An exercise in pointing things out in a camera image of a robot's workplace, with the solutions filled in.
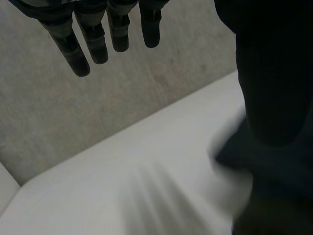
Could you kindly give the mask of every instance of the dark fabric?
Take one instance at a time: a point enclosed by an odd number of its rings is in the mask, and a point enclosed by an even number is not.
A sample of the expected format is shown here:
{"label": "dark fabric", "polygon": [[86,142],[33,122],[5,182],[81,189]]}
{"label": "dark fabric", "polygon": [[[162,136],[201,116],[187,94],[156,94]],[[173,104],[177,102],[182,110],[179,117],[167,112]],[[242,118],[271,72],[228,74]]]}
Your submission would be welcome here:
{"label": "dark fabric", "polygon": [[263,197],[313,198],[313,1],[216,0],[236,33],[246,119],[217,154]]}
{"label": "dark fabric", "polygon": [[216,0],[236,33],[237,68],[255,136],[283,146],[307,117],[313,78],[313,1]]}

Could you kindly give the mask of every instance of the dark clothing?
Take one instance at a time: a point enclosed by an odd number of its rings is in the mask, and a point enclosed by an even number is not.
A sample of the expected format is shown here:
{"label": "dark clothing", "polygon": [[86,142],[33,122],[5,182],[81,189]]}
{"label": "dark clothing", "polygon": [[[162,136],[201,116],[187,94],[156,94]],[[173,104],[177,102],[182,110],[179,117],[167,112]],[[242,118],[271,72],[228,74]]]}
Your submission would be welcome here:
{"label": "dark clothing", "polygon": [[313,198],[313,1],[215,0],[236,33],[246,119],[216,160],[262,196]]}

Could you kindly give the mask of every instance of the white sofa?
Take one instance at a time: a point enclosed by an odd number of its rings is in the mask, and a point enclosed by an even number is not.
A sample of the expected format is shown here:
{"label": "white sofa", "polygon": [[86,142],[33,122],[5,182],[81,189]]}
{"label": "white sofa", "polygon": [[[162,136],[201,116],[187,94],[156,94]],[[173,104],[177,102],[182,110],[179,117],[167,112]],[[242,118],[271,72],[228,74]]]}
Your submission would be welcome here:
{"label": "white sofa", "polygon": [[251,179],[222,176],[208,153],[243,105],[234,72],[100,142],[25,184],[0,234],[175,234],[168,224],[176,222],[230,234]]}

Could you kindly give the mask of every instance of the white upholstery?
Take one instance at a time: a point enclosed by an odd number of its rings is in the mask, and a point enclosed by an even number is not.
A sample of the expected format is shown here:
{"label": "white upholstery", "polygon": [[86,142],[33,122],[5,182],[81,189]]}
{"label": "white upholstery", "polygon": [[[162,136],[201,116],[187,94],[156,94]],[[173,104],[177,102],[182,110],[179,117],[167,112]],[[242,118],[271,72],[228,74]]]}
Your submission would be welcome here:
{"label": "white upholstery", "polygon": [[19,184],[0,163],[0,216],[19,189]]}
{"label": "white upholstery", "polygon": [[[237,73],[232,73],[100,142],[24,185],[0,218],[0,234],[131,234],[125,215],[135,217],[138,206],[134,211],[123,206],[138,193],[130,193],[138,178],[147,185],[139,173],[145,169],[161,185],[161,178],[164,185],[164,178],[171,178],[213,234],[230,234],[226,212],[245,202],[250,180],[228,181],[216,174],[207,152],[243,103]],[[155,174],[155,165],[168,176]],[[167,197],[173,207],[179,203],[174,194]]]}

